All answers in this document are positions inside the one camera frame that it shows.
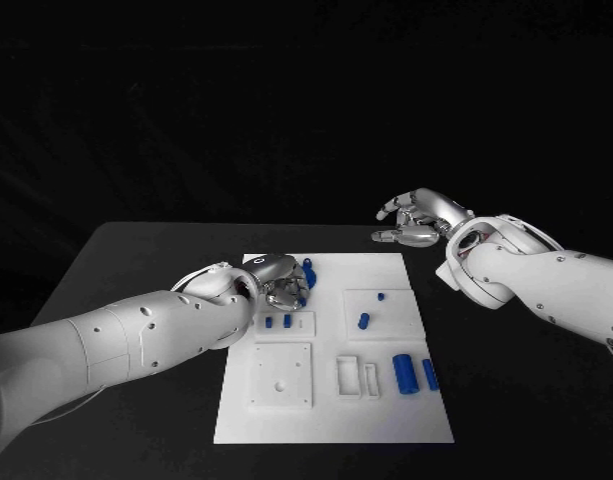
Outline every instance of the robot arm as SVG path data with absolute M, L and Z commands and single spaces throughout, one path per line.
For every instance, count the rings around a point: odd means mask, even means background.
M 302 307 L 310 287 L 294 257 L 265 255 L 243 267 L 213 265 L 173 291 L 0 335 L 0 451 L 56 408 L 232 345 L 262 294 L 285 310 Z
M 455 290 L 493 309 L 517 296 L 543 320 L 613 347 L 613 260 L 565 250 L 510 215 L 477 218 L 429 189 L 389 202 L 379 219 L 396 210 L 398 229 L 376 241 L 426 247 L 445 237 L 436 273 Z

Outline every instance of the blue object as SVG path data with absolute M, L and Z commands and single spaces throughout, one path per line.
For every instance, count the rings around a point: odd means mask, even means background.
M 403 353 L 393 357 L 393 365 L 396 367 L 398 386 L 403 395 L 419 392 L 418 375 L 415 373 L 415 365 L 412 357 Z
M 369 327 L 369 320 L 370 319 L 372 319 L 372 315 L 369 313 L 363 313 L 361 318 L 360 318 L 360 328 L 363 330 L 366 330 L 367 327 Z
M 429 359 L 425 359 L 422 361 L 422 363 L 425 365 L 426 379 L 429 380 L 429 388 L 432 390 L 438 390 L 439 389 L 439 382 L 436 380 L 436 373 L 434 372 L 432 361 Z
M 304 274 L 307 275 L 307 283 L 310 284 L 310 288 L 314 288 L 317 284 L 317 272 L 314 271 L 314 263 L 311 262 L 311 258 L 304 259 Z

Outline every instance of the black background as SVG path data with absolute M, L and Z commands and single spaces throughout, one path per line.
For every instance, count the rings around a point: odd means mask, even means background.
M 105 222 L 373 224 L 422 186 L 613 258 L 613 1 L 0 4 L 0 332 Z

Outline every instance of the table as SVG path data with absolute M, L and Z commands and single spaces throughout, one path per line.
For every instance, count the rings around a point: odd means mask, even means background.
M 109 223 L 34 325 L 171 288 L 212 263 L 240 265 L 245 253 L 402 252 L 455 445 L 214 445 L 220 350 L 109 388 L 63 419 L 31 427 L 0 455 L 0 479 L 613 475 L 607 349 L 533 317 L 519 300 L 497 311 L 477 305 L 436 277 L 444 248 L 376 243 L 370 234 L 380 229 Z

